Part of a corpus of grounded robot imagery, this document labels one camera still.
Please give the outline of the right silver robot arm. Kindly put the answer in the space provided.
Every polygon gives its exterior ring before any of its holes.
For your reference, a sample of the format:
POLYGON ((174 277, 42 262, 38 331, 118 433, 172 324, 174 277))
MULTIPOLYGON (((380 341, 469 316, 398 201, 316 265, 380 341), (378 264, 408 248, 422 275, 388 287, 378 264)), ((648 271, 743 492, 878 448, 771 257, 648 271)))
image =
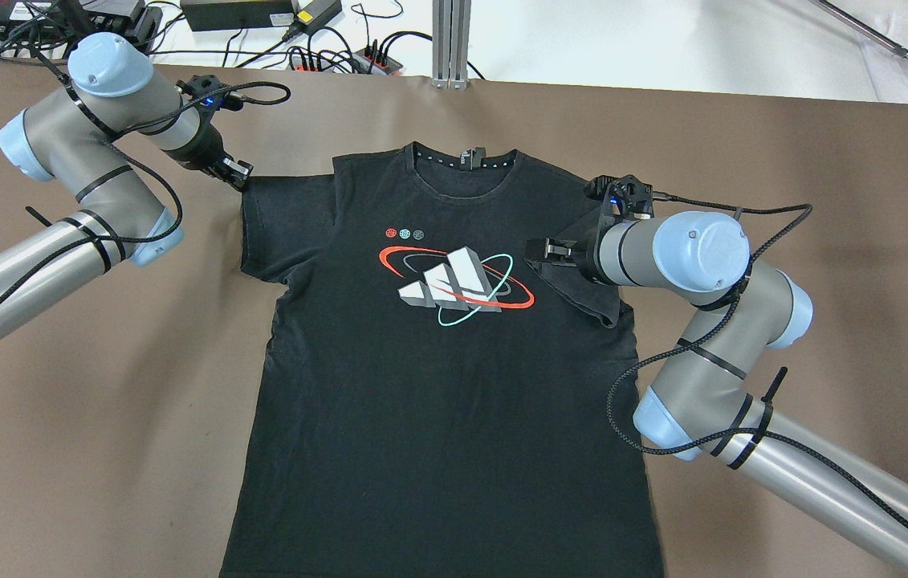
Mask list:
POLYGON ((633 411, 634 432, 617 420, 616 389, 605 416, 650 456, 717 458, 873 556, 908 573, 908 484, 785 417, 773 405, 787 370, 759 397, 743 383, 765 350, 790 347, 811 324, 813 305, 790 275, 763 263, 780 234, 751 249, 740 218, 754 209, 690 201, 688 211, 654 215, 674 195, 628 175, 587 183, 600 202, 578 240, 538 238, 528 260, 575 267, 594 284, 666 289, 694 314, 633 411))

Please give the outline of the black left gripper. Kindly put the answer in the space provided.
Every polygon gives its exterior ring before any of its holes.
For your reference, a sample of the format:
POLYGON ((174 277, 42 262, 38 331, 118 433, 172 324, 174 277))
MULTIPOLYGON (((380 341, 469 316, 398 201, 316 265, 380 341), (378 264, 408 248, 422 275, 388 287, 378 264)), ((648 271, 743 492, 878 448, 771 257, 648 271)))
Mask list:
POLYGON ((226 153, 225 144, 217 128, 212 125, 216 111, 240 111, 247 99, 238 92, 227 91, 227 86, 215 75, 196 75, 181 82, 181 92, 193 104, 199 116, 196 134, 181 148, 181 167, 199 169, 211 177, 229 184, 237 191, 244 190, 253 165, 235 160, 226 153))

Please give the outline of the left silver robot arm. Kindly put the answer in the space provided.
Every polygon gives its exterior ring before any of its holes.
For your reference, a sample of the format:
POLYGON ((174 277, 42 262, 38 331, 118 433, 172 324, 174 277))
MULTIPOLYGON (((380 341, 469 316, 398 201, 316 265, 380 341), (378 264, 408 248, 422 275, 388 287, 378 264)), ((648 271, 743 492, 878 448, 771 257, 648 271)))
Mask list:
POLYGON ((242 188, 252 167, 225 150, 211 124, 230 89, 210 77, 168 80, 130 41, 80 41, 60 84, 0 132, 7 164, 51 183, 63 200, 46 226, 0 253, 0 340, 113 267, 142 267, 185 237, 181 205, 116 147, 145 136, 182 168, 242 188))

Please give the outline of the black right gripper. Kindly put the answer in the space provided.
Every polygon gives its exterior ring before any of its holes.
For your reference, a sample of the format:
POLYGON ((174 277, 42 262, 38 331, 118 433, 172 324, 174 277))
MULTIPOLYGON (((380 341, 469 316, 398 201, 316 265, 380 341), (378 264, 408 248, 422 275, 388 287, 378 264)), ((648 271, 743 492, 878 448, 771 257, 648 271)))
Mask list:
POLYGON ((526 260, 558 267, 577 267, 582 277, 594 284, 612 284, 610 260, 598 256, 604 237, 613 226, 652 218, 654 190, 633 175, 620 178, 603 175, 590 180, 584 187, 584 194, 601 203, 596 225, 586 230, 578 241, 556 238, 528 240, 524 249, 526 260))

